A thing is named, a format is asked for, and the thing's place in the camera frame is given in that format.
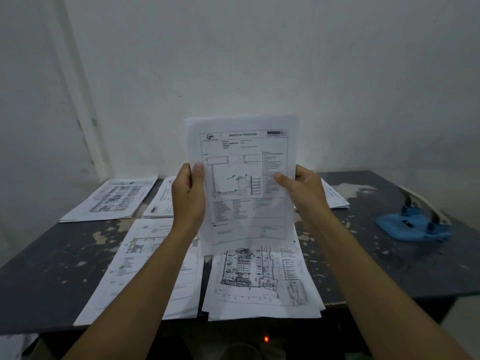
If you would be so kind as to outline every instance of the white wall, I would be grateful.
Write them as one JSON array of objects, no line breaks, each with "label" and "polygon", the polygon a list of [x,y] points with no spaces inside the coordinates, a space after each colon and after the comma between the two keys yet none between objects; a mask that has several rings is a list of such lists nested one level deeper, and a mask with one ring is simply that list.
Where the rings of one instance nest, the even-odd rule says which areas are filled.
[{"label": "white wall", "polygon": [[35,0],[0,0],[0,266],[98,177]]},{"label": "white wall", "polygon": [[296,113],[320,170],[479,168],[480,0],[65,0],[117,176],[183,118]]}]

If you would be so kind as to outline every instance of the document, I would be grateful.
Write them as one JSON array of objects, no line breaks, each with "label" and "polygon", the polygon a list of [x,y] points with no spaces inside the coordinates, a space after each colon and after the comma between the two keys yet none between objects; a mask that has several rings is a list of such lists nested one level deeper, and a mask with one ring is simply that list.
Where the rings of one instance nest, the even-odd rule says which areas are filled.
[{"label": "document", "polygon": [[296,232],[294,245],[259,245],[213,255],[202,310],[209,320],[249,317],[319,318],[325,309],[307,271]]},{"label": "document", "polygon": [[[90,325],[144,266],[170,233],[173,218],[135,220],[74,326]],[[190,244],[163,319],[196,317],[204,257],[199,240]]]},{"label": "document", "polygon": [[348,208],[350,203],[343,198],[340,193],[333,189],[324,179],[321,179],[325,197],[327,198],[328,207],[330,208]]},{"label": "document", "polygon": [[172,183],[176,177],[166,177],[152,202],[143,212],[143,218],[172,218],[173,217],[173,203],[172,203]]},{"label": "document", "polygon": [[293,203],[273,174],[295,178],[298,117],[188,118],[185,125],[190,165],[205,167],[204,253],[284,245]]},{"label": "document", "polygon": [[109,179],[60,222],[131,218],[157,178]]}]

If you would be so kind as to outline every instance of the dark gray tabletop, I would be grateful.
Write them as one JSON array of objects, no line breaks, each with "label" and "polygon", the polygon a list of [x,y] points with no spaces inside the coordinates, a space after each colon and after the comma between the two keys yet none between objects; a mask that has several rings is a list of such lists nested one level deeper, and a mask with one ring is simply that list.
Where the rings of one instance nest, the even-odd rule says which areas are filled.
[{"label": "dark gray tabletop", "polygon": [[[374,219],[400,210],[403,196],[395,185],[370,171],[322,176],[351,197],[350,208],[334,210],[336,216],[408,295],[423,299],[480,293],[478,232],[452,218],[453,236],[447,242],[394,240]],[[160,183],[134,218],[58,223],[0,268],[0,335],[72,329],[131,224],[141,217]],[[308,270],[323,302],[327,308],[344,303],[321,249],[298,214],[295,221]],[[201,302],[210,270],[211,262],[206,261]]]}]

